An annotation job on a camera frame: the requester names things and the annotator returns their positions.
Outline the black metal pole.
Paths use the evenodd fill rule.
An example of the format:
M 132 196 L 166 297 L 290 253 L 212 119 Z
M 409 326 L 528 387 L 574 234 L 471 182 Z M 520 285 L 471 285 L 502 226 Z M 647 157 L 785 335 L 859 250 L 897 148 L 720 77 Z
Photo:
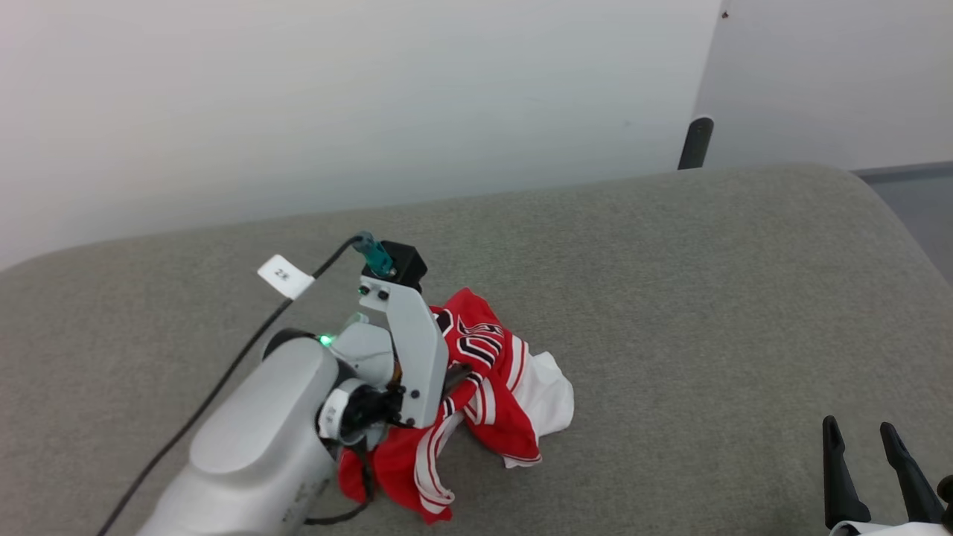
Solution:
M 678 159 L 678 170 L 698 169 L 704 166 L 713 133 L 714 120 L 711 116 L 702 115 L 689 124 L 682 144 L 681 156 Z

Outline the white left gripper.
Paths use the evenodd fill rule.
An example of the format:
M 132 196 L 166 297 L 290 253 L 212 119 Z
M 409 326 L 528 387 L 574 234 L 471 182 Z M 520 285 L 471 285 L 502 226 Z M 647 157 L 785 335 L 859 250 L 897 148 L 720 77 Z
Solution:
M 388 425 L 425 430 L 444 394 L 474 395 L 483 384 L 484 363 L 448 368 L 447 344 L 414 288 L 362 277 L 360 306 L 381 313 L 383 325 L 357 313 L 333 339 L 320 338 L 342 374 L 319 412 L 324 440 L 379 441 Z

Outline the grey-green fabric sofa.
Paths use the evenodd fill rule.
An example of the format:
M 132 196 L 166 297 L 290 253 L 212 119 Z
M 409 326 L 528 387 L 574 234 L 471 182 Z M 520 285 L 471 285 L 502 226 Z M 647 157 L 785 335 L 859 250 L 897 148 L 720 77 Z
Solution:
M 871 187 L 816 165 L 265 220 L 0 272 L 0 536 L 93 536 L 281 302 L 369 231 L 418 248 L 427 302 L 463 287 L 575 390 L 568 430 L 507 470 L 459 428 L 453 519 L 381 497 L 302 536 L 824 536 L 823 418 L 855 487 L 905 522 L 879 425 L 953 474 L 953 287 Z

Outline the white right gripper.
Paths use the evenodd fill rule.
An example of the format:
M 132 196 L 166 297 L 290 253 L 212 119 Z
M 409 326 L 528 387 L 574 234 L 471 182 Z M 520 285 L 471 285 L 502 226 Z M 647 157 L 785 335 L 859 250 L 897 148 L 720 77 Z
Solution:
M 847 447 L 834 416 L 823 419 L 821 434 L 824 522 L 831 529 L 829 536 L 953 536 L 953 475 L 940 481 L 937 496 L 894 425 L 881 423 L 879 435 L 908 513 L 909 522 L 898 526 L 869 523 L 870 509 L 855 491 L 844 457 Z M 946 508 L 940 499 L 947 501 Z

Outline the red and white jersey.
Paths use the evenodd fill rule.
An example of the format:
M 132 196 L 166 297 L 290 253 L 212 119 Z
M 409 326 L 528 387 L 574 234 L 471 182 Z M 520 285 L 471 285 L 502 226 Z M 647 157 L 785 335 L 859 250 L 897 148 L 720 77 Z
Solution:
M 463 288 L 431 313 L 449 363 L 468 364 L 471 372 L 442 401 L 433 425 L 392 428 L 364 460 L 345 451 L 337 477 L 343 494 L 362 502 L 368 466 L 385 495 L 428 525 L 453 516 L 455 494 L 439 478 L 438 458 L 460 424 L 507 468 L 533 466 L 542 459 L 539 438 L 568 428 L 575 406 L 574 388 L 554 357 L 533 355 L 482 296 Z

